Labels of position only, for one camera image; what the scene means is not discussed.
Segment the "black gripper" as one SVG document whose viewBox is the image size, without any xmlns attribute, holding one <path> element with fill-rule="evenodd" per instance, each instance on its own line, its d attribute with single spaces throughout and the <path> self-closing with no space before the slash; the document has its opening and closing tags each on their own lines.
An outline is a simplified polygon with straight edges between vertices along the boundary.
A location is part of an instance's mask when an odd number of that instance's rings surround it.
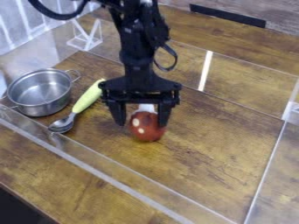
<svg viewBox="0 0 299 224">
<path fill-rule="evenodd" d="M 124 75 L 98 84 L 103 91 L 101 101 L 107 104 L 115 123 L 125 125 L 127 103 L 151 103 L 157 105 L 157 122 L 165 127 L 172 107 L 180 102 L 183 86 L 161 78 L 153 70 L 155 57 L 135 58 L 124 51 L 119 54 L 124 66 Z"/>
</svg>

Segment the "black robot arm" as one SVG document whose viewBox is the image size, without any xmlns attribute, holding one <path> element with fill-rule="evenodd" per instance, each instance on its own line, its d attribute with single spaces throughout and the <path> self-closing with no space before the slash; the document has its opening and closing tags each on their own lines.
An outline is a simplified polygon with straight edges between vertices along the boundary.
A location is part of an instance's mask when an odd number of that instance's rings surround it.
<svg viewBox="0 0 299 224">
<path fill-rule="evenodd" d="M 115 22 L 120 37 L 119 58 L 125 74 L 100 82 L 101 101 L 107 104 L 117 125 L 127 121 L 127 104 L 155 104 L 157 125 L 168 123 L 171 111 L 180 103 L 179 91 L 183 85 L 157 76 L 153 68 L 155 51 L 165 44 L 169 28 L 160 15 L 157 0 L 107 0 L 104 5 Z"/>
</svg>

